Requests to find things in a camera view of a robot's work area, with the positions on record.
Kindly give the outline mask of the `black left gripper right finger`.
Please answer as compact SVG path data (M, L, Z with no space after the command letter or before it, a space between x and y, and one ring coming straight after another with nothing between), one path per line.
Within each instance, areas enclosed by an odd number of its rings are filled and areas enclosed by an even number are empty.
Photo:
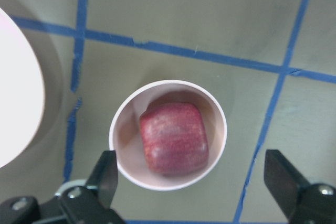
M266 150L264 183L288 223L335 223L335 187L309 182L279 150Z

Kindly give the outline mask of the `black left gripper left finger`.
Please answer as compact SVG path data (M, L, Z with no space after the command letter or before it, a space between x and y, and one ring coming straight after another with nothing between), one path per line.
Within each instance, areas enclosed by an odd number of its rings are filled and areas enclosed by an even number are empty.
M68 182L58 196L67 223L117 223L110 208L118 185L115 151L104 151L84 183Z

